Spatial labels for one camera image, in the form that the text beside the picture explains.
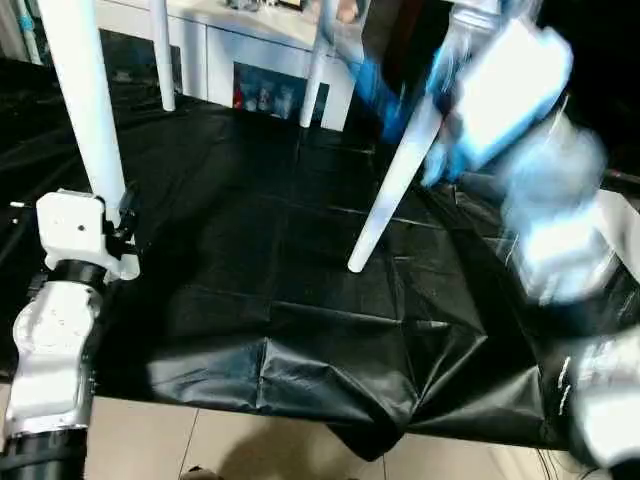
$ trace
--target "floor tile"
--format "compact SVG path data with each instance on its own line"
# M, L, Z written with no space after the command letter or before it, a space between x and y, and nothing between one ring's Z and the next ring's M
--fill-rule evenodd
M418 435L405 435L385 460L387 480L578 480L589 471L565 452Z
M488 444L405 435L385 455L388 480L533 480L544 477L506 476ZM503 463L511 460L505 456ZM509 474L517 472L511 468Z
M96 398L89 480L176 480L196 409Z
M225 480L384 480L319 423L200 410L184 462Z

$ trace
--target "table leg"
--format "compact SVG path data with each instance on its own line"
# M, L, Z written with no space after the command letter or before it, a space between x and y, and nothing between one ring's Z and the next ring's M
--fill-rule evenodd
M171 46L169 45L169 17L166 0L151 0L151 31L153 33L153 50L156 54L156 67L160 81L162 108L167 112L176 109L173 91L173 68L171 66Z
M125 192L93 0L38 2L60 89L93 193L119 222Z
M367 263L393 212L436 138L440 123L440 113L434 107L431 97L423 97L411 115L376 201L353 248L348 263L348 268L352 272L361 272Z

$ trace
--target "table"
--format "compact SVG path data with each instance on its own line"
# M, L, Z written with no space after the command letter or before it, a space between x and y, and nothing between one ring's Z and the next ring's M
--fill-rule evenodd
M108 313L99 394L317 420L364 458L404 432L565 446L552 353L636 321L628 273L570 311L528 306L490 248L495 209L443 187L412 188L354 275L346 259L384 148L180 96L167 114L154 89L110 88L125 176L141 190L143 275ZM0 99L12 119L0 137L10 381L11 326L43 255L33 214L6 205L87 181L53 71L2 61Z

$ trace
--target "cabinet door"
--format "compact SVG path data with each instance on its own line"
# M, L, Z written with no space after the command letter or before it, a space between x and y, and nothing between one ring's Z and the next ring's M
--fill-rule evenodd
M134 39L145 40L149 42L148 46L152 47L153 45L148 10L109 0L96 0L96 20L98 27L103 31L103 42L105 38L113 39L113 35L108 32L115 32ZM206 27L204 25L169 17L169 42L172 47L175 47L172 48L172 56L174 59L179 58L179 67L174 65L174 72L179 72L176 83L182 86L182 92L185 95L203 100L207 99L205 39ZM143 53L138 53L138 55L148 55L148 46L145 46L144 49L138 49L143 50ZM128 55L135 56L136 53L129 52ZM109 58L107 52L105 52L105 57L106 63L109 64L112 59Z

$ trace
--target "white shelf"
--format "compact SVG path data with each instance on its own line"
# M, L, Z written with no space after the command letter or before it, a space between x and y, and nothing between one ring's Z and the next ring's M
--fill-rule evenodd
M144 10L148 0L108 0ZM262 7L257 12L234 10L225 0L167 0L170 16L208 26L280 43L302 50L313 50L316 19L310 12L298 12L285 7ZM340 28L341 34L358 42L362 48L361 20Z

